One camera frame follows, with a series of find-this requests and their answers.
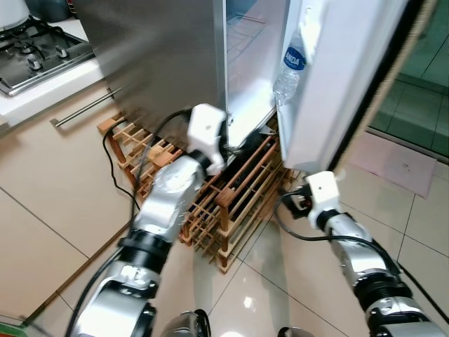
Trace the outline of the steel mini fridge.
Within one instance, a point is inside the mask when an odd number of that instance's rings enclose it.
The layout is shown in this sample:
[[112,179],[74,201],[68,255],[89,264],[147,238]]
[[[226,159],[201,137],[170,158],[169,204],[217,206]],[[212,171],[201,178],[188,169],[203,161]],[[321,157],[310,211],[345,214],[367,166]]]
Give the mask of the steel mini fridge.
[[291,0],[74,0],[128,121],[153,131],[206,103],[245,140],[274,113]]

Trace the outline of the mini fridge door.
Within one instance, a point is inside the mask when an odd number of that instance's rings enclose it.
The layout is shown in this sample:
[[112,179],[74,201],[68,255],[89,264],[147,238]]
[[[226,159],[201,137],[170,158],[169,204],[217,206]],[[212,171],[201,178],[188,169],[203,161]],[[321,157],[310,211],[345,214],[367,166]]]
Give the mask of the mini fridge door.
[[368,129],[437,0],[330,0],[295,102],[279,108],[283,166],[336,171]]

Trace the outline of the wooden wine rack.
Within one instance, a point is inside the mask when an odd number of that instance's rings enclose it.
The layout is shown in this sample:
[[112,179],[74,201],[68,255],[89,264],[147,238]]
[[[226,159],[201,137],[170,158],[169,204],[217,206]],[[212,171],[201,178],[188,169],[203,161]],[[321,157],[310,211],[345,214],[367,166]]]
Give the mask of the wooden wine rack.
[[[209,263],[227,273],[238,254],[249,247],[251,235],[272,212],[280,188],[295,182],[296,173],[283,167],[279,135],[272,118],[257,143],[228,164],[227,170],[206,179],[189,206],[177,238]],[[114,166],[131,183],[140,183],[137,203],[146,198],[155,173],[183,154],[163,139],[126,121],[120,114],[100,122],[102,137],[112,144]]]

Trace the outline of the clear water bottle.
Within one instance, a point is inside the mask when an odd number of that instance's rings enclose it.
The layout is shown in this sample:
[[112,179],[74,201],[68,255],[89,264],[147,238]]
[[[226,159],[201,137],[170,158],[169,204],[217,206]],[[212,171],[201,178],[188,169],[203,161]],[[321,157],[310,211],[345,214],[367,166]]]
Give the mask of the clear water bottle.
[[302,30],[297,28],[283,54],[278,76],[274,81],[273,96],[276,106],[285,106],[294,100],[296,90],[305,78],[308,63],[309,54],[306,51],[304,36]]

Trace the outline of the pink floor mat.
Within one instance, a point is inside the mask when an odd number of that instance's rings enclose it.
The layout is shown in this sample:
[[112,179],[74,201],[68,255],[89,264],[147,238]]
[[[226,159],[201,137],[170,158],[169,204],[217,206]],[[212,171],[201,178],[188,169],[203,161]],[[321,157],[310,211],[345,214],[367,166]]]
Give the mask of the pink floor mat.
[[429,155],[364,131],[353,140],[349,158],[335,176],[341,182],[347,168],[353,166],[427,199],[436,164],[437,160]]

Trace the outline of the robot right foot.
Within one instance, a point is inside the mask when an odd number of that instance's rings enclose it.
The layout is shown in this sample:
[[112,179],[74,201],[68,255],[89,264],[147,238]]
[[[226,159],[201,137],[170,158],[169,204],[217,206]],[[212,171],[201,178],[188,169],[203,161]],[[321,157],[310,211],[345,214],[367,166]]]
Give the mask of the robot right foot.
[[310,331],[298,327],[285,326],[280,328],[276,337],[315,337]]

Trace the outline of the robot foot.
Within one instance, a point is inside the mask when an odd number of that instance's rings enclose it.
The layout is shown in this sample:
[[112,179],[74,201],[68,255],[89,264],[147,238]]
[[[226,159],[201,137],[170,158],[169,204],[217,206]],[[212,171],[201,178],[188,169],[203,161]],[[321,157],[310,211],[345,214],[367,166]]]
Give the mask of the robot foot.
[[208,314],[196,309],[182,312],[161,329],[160,337],[212,337]]
[[315,337],[310,331],[298,327],[285,326],[280,328],[276,337]]

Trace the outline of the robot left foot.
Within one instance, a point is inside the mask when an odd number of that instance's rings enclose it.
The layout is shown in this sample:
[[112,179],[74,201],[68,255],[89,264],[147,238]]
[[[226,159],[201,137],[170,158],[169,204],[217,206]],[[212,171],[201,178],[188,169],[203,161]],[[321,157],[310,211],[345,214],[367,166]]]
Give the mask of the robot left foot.
[[160,337],[212,337],[208,314],[196,309],[182,312],[161,329]]

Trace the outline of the green glass door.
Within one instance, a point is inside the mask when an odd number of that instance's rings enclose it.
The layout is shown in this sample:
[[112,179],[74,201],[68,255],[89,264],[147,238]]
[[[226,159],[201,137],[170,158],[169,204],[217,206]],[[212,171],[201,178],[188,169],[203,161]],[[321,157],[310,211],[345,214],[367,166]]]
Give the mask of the green glass door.
[[445,158],[449,157],[448,19],[449,0],[437,0],[429,26],[370,125]]

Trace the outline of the beige kitchen cabinet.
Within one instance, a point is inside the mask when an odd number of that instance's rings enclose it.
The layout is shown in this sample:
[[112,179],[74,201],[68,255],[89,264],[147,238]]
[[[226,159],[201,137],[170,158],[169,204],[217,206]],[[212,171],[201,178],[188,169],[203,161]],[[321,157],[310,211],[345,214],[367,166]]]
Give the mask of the beige kitchen cabinet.
[[108,256],[129,218],[132,185],[112,166],[97,126],[118,111],[92,70],[0,93],[0,322],[61,336],[84,280]]

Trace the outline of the steel gas stove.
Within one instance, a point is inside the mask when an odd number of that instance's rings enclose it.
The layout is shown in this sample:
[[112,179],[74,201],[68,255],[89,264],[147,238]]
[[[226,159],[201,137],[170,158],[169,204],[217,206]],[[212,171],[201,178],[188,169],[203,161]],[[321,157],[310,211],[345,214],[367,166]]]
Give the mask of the steel gas stove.
[[61,27],[29,16],[0,31],[0,92],[25,92],[94,58],[92,46]]

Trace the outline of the dark round pot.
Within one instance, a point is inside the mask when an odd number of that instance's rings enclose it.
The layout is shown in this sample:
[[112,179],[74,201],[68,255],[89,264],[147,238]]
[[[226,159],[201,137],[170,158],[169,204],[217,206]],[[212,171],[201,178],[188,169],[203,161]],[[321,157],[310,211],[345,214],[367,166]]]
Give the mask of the dark round pot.
[[25,0],[32,16],[46,22],[70,19],[72,12],[67,0]]

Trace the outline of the white cooking pot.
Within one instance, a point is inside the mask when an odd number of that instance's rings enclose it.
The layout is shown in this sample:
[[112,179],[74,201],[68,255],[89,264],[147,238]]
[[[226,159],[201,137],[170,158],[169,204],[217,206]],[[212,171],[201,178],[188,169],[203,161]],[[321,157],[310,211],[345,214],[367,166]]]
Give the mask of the white cooking pot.
[[0,31],[22,25],[29,16],[25,0],[0,0]]

